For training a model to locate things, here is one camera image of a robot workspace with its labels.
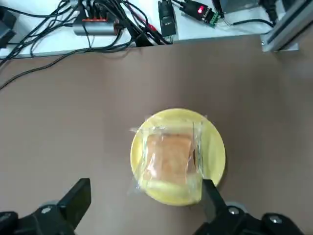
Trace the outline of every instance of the wire bundle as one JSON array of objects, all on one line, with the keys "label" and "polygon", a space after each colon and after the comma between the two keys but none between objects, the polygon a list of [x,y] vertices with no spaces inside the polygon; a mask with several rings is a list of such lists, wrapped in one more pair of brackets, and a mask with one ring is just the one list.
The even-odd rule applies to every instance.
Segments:
[{"label": "wire bundle", "polygon": [[[130,13],[132,14],[133,18],[136,20],[137,24],[134,24],[127,16],[124,8],[125,6]],[[38,26],[36,26],[31,32],[29,32],[19,43],[16,44],[16,46],[12,49],[11,53],[7,55],[1,62],[0,67],[4,65],[4,63],[10,59],[13,59],[16,57],[25,47],[31,45],[30,48],[30,54],[32,57],[35,57],[33,50],[38,43],[39,40],[41,40],[43,37],[51,33],[52,31],[63,27],[63,26],[72,26],[72,21],[76,18],[73,17],[74,12],[77,8],[84,7],[85,9],[89,9],[89,12],[91,13],[91,17],[102,17],[103,16],[103,10],[109,12],[111,15],[113,15],[118,21],[119,24],[122,25],[124,28],[126,28],[129,31],[129,34],[131,35],[131,39],[123,44],[116,45],[118,39],[121,36],[121,30],[118,31],[116,39],[109,45],[105,47],[91,47],[88,34],[86,32],[88,42],[89,42],[89,48],[82,48],[77,49],[74,51],[71,51],[65,55],[62,55],[55,61],[51,62],[48,65],[38,67],[35,69],[31,69],[25,72],[22,72],[20,74],[15,75],[11,79],[5,81],[2,85],[0,85],[0,91],[8,86],[10,83],[15,81],[16,79],[40,70],[47,69],[59,61],[69,57],[70,55],[73,55],[75,53],[83,53],[83,52],[100,52],[100,53],[113,53],[117,51],[122,51],[128,48],[132,43],[135,43],[137,47],[143,47],[143,46],[152,46],[153,44],[150,42],[149,39],[154,41],[158,45],[163,44],[169,44],[164,38],[159,34],[156,30],[153,30],[153,27],[148,23],[148,17],[145,15],[143,11],[141,11],[137,6],[134,4],[122,0],[118,2],[118,0],[94,0],[93,4],[91,5],[90,0],[87,1],[87,7],[82,5],[77,5],[74,9],[72,9],[69,6],[69,0],[61,0],[58,7],[50,14],[50,15],[34,15],[25,13],[22,11],[14,10],[8,7],[3,7],[6,10],[17,12],[20,14],[24,14],[31,17],[37,17],[37,18],[45,18]],[[58,16],[61,16],[63,14],[67,14],[64,20],[59,20]],[[42,30],[40,33],[37,31],[49,20],[51,20],[48,23],[48,26]]]}]

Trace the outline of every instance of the red wire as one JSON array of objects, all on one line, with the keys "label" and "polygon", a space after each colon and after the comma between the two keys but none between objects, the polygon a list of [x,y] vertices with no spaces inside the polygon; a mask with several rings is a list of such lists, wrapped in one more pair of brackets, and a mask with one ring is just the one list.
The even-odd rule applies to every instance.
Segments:
[{"label": "red wire", "polygon": [[[144,23],[146,23],[146,21],[137,13],[135,13],[137,15],[138,18],[140,18],[142,21],[144,21]],[[153,31],[153,32],[157,32],[157,29],[150,23],[148,23],[148,27]]]}]

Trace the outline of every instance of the yellow plate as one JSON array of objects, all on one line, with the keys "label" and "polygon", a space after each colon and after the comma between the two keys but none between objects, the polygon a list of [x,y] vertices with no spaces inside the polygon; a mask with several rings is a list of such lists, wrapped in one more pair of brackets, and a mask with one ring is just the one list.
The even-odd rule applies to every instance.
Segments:
[{"label": "yellow plate", "polygon": [[[140,127],[146,129],[155,125],[164,125],[162,120],[171,119],[188,119],[192,121],[203,122],[202,143],[208,143],[202,146],[204,178],[211,179],[217,185],[223,175],[225,168],[225,148],[220,133],[215,126],[201,114],[187,109],[168,109],[149,117]],[[142,156],[142,134],[137,132],[131,148],[131,166],[133,174],[140,162]],[[147,189],[146,193],[155,200],[172,206],[186,206],[192,204],[188,200],[176,200],[166,195]]]}]

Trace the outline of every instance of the wrapped sandwich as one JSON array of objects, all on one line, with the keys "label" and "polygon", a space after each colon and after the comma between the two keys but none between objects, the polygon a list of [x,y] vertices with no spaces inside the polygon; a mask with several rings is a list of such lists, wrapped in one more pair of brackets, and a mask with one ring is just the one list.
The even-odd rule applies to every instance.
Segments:
[{"label": "wrapped sandwich", "polygon": [[201,198],[201,126],[158,127],[143,144],[138,183],[172,197],[198,202]]}]

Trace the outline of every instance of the screw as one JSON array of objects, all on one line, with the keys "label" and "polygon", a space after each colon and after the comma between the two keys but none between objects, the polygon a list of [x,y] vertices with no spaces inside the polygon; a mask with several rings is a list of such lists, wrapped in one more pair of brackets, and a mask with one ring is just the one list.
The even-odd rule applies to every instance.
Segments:
[{"label": "screw", "polygon": [[276,216],[276,215],[272,215],[270,218],[269,218],[274,224],[281,224],[282,223],[282,220]]},{"label": "screw", "polygon": [[42,211],[41,211],[41,213],[42,213],[42,214],[46,214],[46,213],[48,213],[50,210],[51,210],[51,206],[48,206],[48,207],[43,208]]},{"label": "screw", "polygon": [[228,211],[231,213],[231,214],[239,214],[239,210],[235,207],[230,207],[228,209]]}]

